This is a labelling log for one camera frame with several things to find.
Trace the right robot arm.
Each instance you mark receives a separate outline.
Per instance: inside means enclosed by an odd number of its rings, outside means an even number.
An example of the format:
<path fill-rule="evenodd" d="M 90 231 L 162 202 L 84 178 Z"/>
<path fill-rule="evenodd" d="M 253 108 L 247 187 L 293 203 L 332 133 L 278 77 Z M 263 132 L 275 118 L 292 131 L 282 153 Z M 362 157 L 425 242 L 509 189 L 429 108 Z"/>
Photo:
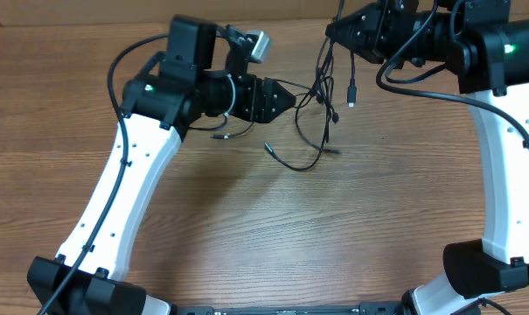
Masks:
<path fill-rule="evenodd" d="M 529 19 L 507 1 L 378 1 L 329 24 L 326 36 L 379 66 L 377 85 L 415 95 L 391 72 L 433 61 L 458 80 L 450 102 L 468 106 L 480 148 L 485 200 L 480 239 L 443 250 L 443 271 L 386 304 L 390 314 L 478 314 L 496 295 L 529 286 Z"/>

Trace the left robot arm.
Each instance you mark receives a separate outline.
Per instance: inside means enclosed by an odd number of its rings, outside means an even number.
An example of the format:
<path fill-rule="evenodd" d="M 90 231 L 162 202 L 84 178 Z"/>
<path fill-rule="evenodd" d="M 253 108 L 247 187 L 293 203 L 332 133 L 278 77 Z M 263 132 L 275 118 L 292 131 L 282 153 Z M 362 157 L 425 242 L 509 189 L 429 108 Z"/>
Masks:
<path fill-rule="evenodd" d="M 202 116 L 270 123 L 296 98 L 248 72 L 272 41 L 264 31 L 175 16 L 156 52 L 110 100 L 115 141 L 87 207 L 52 259 L 27 281 L 44 314 L 173 314 L 176 306 L 126 280 L 136 234 L 164 170 Z"/>

